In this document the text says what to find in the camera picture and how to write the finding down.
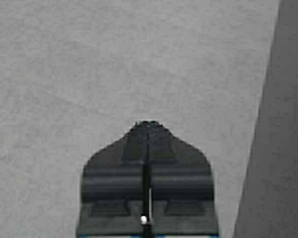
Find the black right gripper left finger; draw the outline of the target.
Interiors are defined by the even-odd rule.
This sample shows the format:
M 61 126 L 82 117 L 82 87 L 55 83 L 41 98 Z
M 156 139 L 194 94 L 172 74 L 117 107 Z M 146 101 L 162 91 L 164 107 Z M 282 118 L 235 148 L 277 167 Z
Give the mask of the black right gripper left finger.
M 121 138 L 95 152 L 80 178 L 77 238 L 142 237 L 147 224 L 149 122 L 137 122 Z

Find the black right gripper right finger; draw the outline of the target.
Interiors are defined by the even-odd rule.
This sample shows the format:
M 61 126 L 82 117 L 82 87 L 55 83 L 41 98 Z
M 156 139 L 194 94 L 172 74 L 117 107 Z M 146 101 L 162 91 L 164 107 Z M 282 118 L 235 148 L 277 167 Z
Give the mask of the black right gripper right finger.
M 148 125 L 152 232 L 157 237 L 217 238 L 215 186 L 202 151 L 162 124 Z

